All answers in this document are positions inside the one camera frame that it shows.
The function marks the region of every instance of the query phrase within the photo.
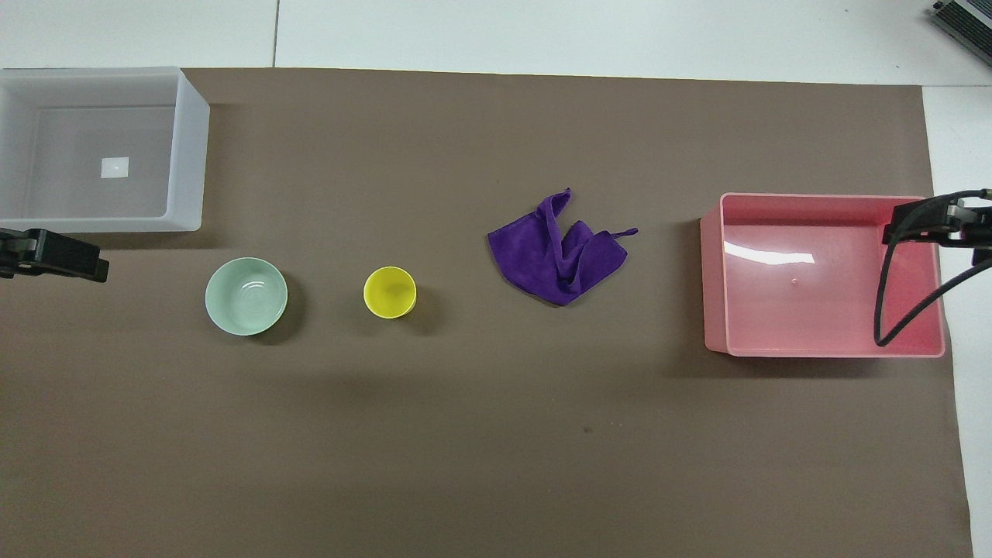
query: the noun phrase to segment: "black cable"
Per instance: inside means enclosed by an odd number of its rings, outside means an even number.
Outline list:
[[[947,281],[943,285],[940,285],[932,293],[928,294],[926,298],[920,301],[919,304],[915,305],[911,311],[909,311],[902,320],[892,330],[882,337],[882,307],[884,306],[885,300],[885,286],[889,279],[889,266],[892,264],[892,256],[896,252],[896,246],[902,241],[903,236],[906,232],[913,226],[913,223],[924,213],[927,209],[940,204],[954,203],[961,198],[982,198],[989,199],[992,197],[992,191],[987,189],[983,190],[965,190],[962,192],[955,192],[954,194],[944,194],[942,196],[936,196],[926,200],[924,203],[913,208],[912,211],[903,219],[896,229],[892,233],[892,237],[889,240],[889,247],[885,251],[885,259],[882,261],[882,273],[878,280],[878,293],[875,296],[875,345],[878,347],[884,347],[892,342],[893,339],[905,328],[913,319],[916,318],[922,312],[933,303],[936,299],[943,296],[944,293],[953,289],[957,285],[963,283],[966,279],[969,279],[978,273],[985,271],[986,269],[992,267],[992,258],[987,259],[978,265],[972,266],[971,268],[965,270],[964,272],[958,274],[950,281]]]

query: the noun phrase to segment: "white floor tile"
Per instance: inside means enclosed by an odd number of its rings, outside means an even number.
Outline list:
[[[276,0],[3,0],[0,68],[271,66]]]
[[[276,66],[992,84],[929,4],[282,0]]]

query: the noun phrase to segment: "plastic cup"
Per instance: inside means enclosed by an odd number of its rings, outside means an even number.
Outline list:
[[[392,320],[410,313],[417,304],[417,284],[399,267],[380,267],[365,280],[362,293],[369,312]]]

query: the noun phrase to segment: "cup rim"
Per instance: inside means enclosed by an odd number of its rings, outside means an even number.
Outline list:
[[[410,302],[410,306],[405,308],[403,312],[397,314],[396,316],[379,314],[375,310],[372,310],[372,305],[369,304],[369,295],[368,295],[369,281],[371,281],[372,278],[375,277],[378,273],[381,273],[382,271],[385,271],[387,269],[396,269],[402,272],[404,275],[407,276],[407,279],[410,280],[410,284],[413,285],[414,287],[414,300]],[[402,267],[397,267],[395,265],[385,265],[370,273],[369,276],[365,279],[365,285],[362,286],[362,299],[365,301],[365,308],[369,309],[369,312],[371,312],[372,314],[374,314],[379,318],[382,318],[383,320],[395,320],[397,318],[402,318],[403,316],[406,316],[408,313],[410,313],[410,311],[413,310],[414,306],[417,304],[417,281],[414,281],[414,276],[411,275],[410,272],[407,271],[406,269],[403,269]]]

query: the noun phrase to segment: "plastic bin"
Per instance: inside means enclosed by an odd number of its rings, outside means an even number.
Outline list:
[[[882,231],[894,206],[915,200],[723,195],[700,222],[706,346],[735,356],[941,356],[939,301],[887,347],[874,342]],[[935,246],[900,244],[886,331],[938,285]]]
[[[209,111],[178,68],[0,70],[0,226],[198,229]]]

